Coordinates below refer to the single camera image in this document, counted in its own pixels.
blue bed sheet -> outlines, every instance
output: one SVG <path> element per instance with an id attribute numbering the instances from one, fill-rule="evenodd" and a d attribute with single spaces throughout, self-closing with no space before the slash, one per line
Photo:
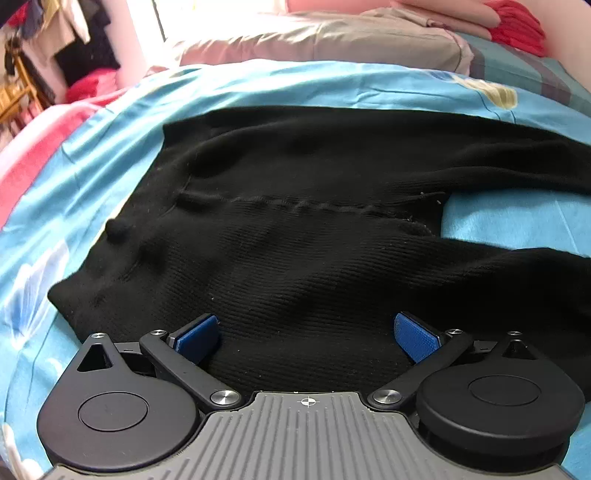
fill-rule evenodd
<path id="1" fill-rule="evenodd" d="M 506 248 L 551 247 L 591 256 L 591 197 L 506 190 L 447 202 L 442 235 Z"/>
<path id="2" fill-rule="evenodd" d="M 35 419 L 79 343 L 47 290 L 79 268 L 107 218 L 131 194 L 162 146 L 162 124 L 232 106 L 419 109 L 545 128 L 591 143 L 591 118 L 523 90 L 482 86 L 393 65 L 253 60 L 157 74 L 91 117 L 53 155 L 0 234 L 5 461 L 29 478 L 50 468 Z"/>

hanging clothes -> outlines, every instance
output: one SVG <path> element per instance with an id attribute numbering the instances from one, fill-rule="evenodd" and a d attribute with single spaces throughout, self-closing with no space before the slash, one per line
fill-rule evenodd
<path id="1" fill-rule="evenodd" d="M 90 41 L 90 33 L 78 0 L 41 0 L 44 22 L 40 32 L 29 40 L 43 63 L 76 40 Z"/>
<path id="2" fill-rule="evenodd" d="M 2 0 L 0 2 L 0 27 L 16 12 L 26 0 Z"/>
<path id="3" fill-rule="evenodd" d="M 80 38 L 55 55 L 56 62 L 64 73 L 68 86 L 86 77 L 97 69 L 119 70 L 121 65 L 115 58 L 105 27 L 111 23 L 109 15 L 99 0 L 82 3 L 90 32 L 90 41 L 84 43 Z"/>
<path id="4" fill-rule="evenodd" d="M 27 4 L 24 4 L 16 12 L 14 12 L 13 16 L 11 16 L 8 19 L 7 24 L 12 28 L 18 28 L 25 22 L 26 19 L 27 19 Z"/>
<path id="5" fill-rule="evenodd" d="M 33 38 L 43 26 L 43 5 L 40 0 L 30 0 L 27 8 L 27 18 L 21 27 L 21 35 L 25 40 Z"/>

triangular hole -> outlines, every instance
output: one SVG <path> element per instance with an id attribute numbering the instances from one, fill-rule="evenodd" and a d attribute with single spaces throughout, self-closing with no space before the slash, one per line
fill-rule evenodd
<path id="1" fill-rule="evenodd" d="M 104 370 L 105 368 L 111 368 L 113 364 L 107 357 L 105 349 L 100 344 L 92 345 L 88 349 L 88 353 L 80 362 L 78 366 L 79 372 L 92 372 L 94 370 Z"/>
<path id="2" fill-rule="evenodd" d="M 520 340 L 513 340 L 503 353 L 503 356 L 522 360 L 535 360 L 535 356 L 527 349 L 527 345 Z"/>

floral pattern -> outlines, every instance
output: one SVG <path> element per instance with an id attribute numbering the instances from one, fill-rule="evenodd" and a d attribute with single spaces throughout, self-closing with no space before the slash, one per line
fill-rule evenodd
<path id="1" fill-rule="evenodd" d="M 4 446 L 7 453 L 7 461 L 12 470 L 12 473 L 17 480 L 37 480 L 43 476 L 43 469 L 41 466 L 30 458 L 21 460 L 21 455 L 18 453 L 17 443 L 14 439 L 14 432 L 8 423 L 2 424 L 2 437 L 4 438 Z"/>
<path id="2" fill-rule="evenodd" d="M 487 82 L 485 80 L 464 77 L 455 73 L 440 72 L 439 70 L 418 70 L 430 77 L 447 83 L 457 83 L 464 88 L 483 93 L 495 106 L 504 110 L 513 110 L 517 107 L 517 90 L 501 85 L 500 83 Z"/>
<path id="3" fill-rule="evenodd" d="M 69 251 L 62 240 L 47 250 L 33 265 L 24 264 L 6 302 L 0 319 L 11 328 L 11 345 L 20 351 L 43 324 L 51 304 L 47 300 L 50 287 L 63 278 Z"/>

ribbed gray surface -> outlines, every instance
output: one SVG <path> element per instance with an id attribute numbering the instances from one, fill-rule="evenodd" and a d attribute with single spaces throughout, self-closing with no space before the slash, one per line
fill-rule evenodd
<path id="1" fill-rule="evenodd" d="M 306 401 L 312 398 L 316 402 Z M 64 467 L 47 480 L 80 480 Z M 398 413 L 366 408 L 356 393 L 259 393 L 211 415 L 189 447 L 118 480 L 492 480 L 435 455 Z M 567 480 L 559 467 L 511 480 Z"/>

